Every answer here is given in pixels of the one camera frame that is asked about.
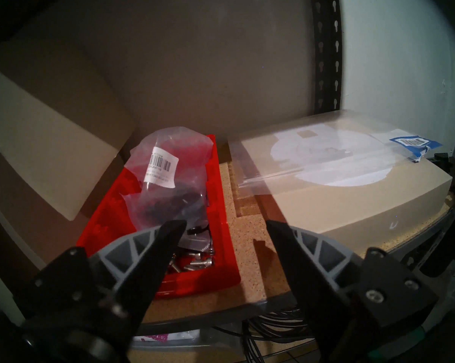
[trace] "cardboard box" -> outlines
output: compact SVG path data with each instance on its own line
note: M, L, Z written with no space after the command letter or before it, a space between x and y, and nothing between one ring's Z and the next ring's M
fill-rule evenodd
M438 213L451 184L430 161L414 163L402 146L377 139L392 130L331 112L242 135L230 147L239 178L254 194L272 194L287 223L360 254Z
M403 162L362 186L317 185L273 195L287 222L334 238L361 254L425 222L441 209L452 177L426 159Z

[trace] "beige panel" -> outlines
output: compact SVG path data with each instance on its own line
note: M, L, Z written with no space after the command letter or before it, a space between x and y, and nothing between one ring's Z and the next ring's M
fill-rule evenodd
M73 220L118 150L0 73L0 152L33 190Z
M130 114L92 63L66 42L0 43L0 72L117 151L134 129Z
M38 268L74 246L87 222L81 212L64 218L0 154L0 223Z

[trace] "blue label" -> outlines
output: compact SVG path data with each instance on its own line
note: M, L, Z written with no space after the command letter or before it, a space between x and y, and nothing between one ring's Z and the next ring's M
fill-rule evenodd
M434 140L429 140L423 137L393 137L390 139L395 143L399 143L401 146L406 147L411 151L417 158L417 161L426 154L428 150L432 150L437 147L441 147L442 144Z

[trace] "metal screw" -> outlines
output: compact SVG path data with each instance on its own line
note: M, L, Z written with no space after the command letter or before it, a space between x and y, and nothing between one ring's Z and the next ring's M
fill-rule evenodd
M199 267L196 267L195 265L186 265L184 267L184 270L186 271L198 271L199 269L204 269L205 266L204 265L201 265Z
M385 255L377 250L370 251L370 255L378 256L379 258L383 258Z
M29 346L34 347L34 340L30 335L25 334L22 338Z
M174 263L174 260L173 260L173 259L170 260L169 266L170 266L173 270L175 270L177 273L181 273L181 272L182 272L182 270Z
M418 290L419 289L419 284L416 281L413 281L413 280L406 280L404 282L404 285L406 285L411 290Z
M75 292L73 293L72 298L73 298L74 301L77 302L77 301L79 301L79 300L81 299L81 296L82 296L82 295L83 295L83 294L81 293L81 291L77 290L77 291L75 291Z
M206 267L210 267L214 265L214 258L207 258L206 260L194 260L191 261L191 265L195 265L196 267L205 265Z
M374 303L382 303L385 299L384 295L380 291L375 290L375 289L368 290L365 293L365 296L367 297L367 299L369 301L374 302Z
M188 252L187 256L192 256L195 260L201 260L200 252Z

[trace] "clear plastic bag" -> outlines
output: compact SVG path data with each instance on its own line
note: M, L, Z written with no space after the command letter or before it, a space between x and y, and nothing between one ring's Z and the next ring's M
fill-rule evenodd
M383 179L410 151L394 136L411 135L352 111L335 111L229 138L241 197L314 184L359 186Z
M206 226L205 164L211 155L210 138L185 127L145 137L125 164L143 183L141 193L123 197L133 226L142 230L176 219L186 220L187 229Z

